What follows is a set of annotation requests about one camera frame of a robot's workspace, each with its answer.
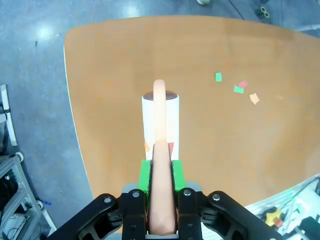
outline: yellow object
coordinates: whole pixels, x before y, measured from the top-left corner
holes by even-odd
[[[280,215],[281,215],[281,210],[279,208],[277,208],[275,212],[267,213],[265,223],[270,227],[273,226],[275,224],[274,219],[275,218],[279,219]]]

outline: paper scrap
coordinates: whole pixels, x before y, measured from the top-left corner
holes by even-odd
[[[151,150],[151,148],[149,147],[149,144],[147,143],[146,139],[144,139],[144,150],[146,152],[149,152]]]
[[[221,72],[216,72],[216,73],[215,73],[215,81],[216,81],[216,82],[222,82]]]
[[[244,81],[240,82],[237,86],[239,88],[244,89],[246,86],[248,86],[248,82],[246,80],[244,80]]]
[[[170,156],[172,156],[172,151],[174,150],[174,145],[175,143],[174,142],[169,142],[169,149],[170,149]]]
[[[244,93],[244,89],[238,86],[234,86],[234,90],[235,93],[239,93],[239,94],[243,94]]]
[[[249,98],[251,100],[251,102],[256,105],[258,102],[260,102],[260,99],[258,98],[257,94],[254,93],[254,94],[250,94],[249,95]]]

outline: green gripper pad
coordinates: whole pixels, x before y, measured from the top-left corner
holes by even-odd
[[[142,190],[147,196],[149,196],[150,168],[150,160],[141,161],[138,189]]]
[[[185,182],[184,170],[181,160],[172,160],[172,170],[174,179],[174,190],[178,193],[181,189],[187,187]]]

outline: gray concrete floor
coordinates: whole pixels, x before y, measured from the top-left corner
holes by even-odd
[[[259,0],[231,0],[245,20],[259,21]],[[270,23],[320,24],[317,0],[270,0]],[[151,15],[241,18],[227,0],[0,0],[0,73],[24,168],[57,227],[92,199],[78,147],[64,65],[64,36],[75,26]],[[320,30],[307,34],[320,37]]]

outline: orange paper scrap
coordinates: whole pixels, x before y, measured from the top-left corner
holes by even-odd
[[[147,143],[146,139],[144,139],[144,150],[146,152],[149,152],[151,150],[151,148],[149,147],[149,144]]]
[[[260,99],[258,98],[257,94],[250,94],[249,95],[251,102],[256,105],[258,102],[260,102]]]

